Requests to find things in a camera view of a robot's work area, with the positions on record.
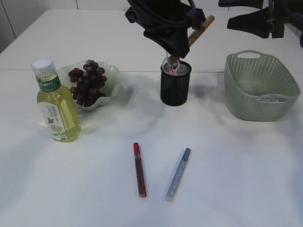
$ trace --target red marker cap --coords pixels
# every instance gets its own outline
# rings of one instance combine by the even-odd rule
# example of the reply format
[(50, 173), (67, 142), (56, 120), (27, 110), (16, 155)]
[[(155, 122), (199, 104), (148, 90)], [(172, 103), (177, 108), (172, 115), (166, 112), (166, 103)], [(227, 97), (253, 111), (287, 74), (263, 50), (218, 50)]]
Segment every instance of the red marker cap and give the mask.
[(139, 143), (134, 143), (134, 153), (140, 154)]

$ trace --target bottle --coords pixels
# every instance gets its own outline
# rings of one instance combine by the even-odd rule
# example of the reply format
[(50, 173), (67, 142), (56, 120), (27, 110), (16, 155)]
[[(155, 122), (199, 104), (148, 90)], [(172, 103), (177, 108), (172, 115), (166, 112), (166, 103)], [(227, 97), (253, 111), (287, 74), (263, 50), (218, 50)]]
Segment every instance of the bottle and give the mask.
[(81, 131), (80, 120), (70, 90), (61, 85), (51, 59), (33, 62), (40, 91), (37, 103), (54, 140), (71, 142)]

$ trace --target silver glitter marker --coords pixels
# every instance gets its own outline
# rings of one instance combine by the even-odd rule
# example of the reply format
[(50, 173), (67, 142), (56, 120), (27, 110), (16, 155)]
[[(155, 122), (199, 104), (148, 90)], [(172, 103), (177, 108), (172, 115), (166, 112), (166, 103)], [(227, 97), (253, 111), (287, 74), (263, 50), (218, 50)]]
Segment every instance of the silver glitter marker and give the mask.
[(165, 196), (165, 200), (168, 201), (168, 202), (172, 202), (174, 197), (175, 197), (175, 194), (177, 192), (181, 177), (183, 175), (183, 172), (184, 172), (189, 154), (190, 154), (190, 149), (186, 148), (186, 150), (184, 152), (184, 155), (183, 155), (183, 157), (182, 157), (182, 159), (179, 163), (179, 166), (176, 170), (174, 178), (172, 179), (172, 182), (170, 184), (169, 191), (167, 192), (167, 194)]

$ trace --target basket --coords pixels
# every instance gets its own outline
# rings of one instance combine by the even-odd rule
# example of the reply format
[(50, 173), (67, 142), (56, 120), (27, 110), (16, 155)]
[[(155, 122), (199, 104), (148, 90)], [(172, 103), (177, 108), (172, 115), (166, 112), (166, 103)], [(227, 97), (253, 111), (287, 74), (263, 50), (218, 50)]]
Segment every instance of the basket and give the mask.
[[(259, 58), (239, 58), (255, 53)], [(300, 89), (277, 58), (257, 51), (227, 56), (224, 74), (227, 106), (236, 117), (248, 121), (276, 121), (300, 96)]]

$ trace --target black mesh pen holder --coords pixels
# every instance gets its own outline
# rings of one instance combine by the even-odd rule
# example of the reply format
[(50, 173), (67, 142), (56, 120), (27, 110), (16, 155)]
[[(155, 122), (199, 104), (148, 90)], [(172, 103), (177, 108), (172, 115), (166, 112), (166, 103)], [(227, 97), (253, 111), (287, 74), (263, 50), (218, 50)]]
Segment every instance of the black mesh pen holder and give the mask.
[(170, 75), (169, 71), (168, 64), (161, 67), (160, 97), (166, 105), (179, 106), (187, 100), (191, 66), (180, 61), (176, 75)]

